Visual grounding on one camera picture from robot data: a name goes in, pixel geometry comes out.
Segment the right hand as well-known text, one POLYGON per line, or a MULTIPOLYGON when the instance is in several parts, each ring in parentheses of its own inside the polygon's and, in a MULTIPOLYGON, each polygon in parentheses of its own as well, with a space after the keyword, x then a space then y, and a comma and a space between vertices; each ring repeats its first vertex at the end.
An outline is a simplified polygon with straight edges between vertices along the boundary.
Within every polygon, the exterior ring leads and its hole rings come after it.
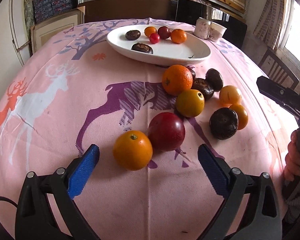
POLYGON ((300 153, 296 147, 297 138, 298 134, 295 130, 290 136, 290 142, 287 146, 288 153, 285 157, 284 178, 287 181, 293 181, 295 176, 300 176, 300 153))

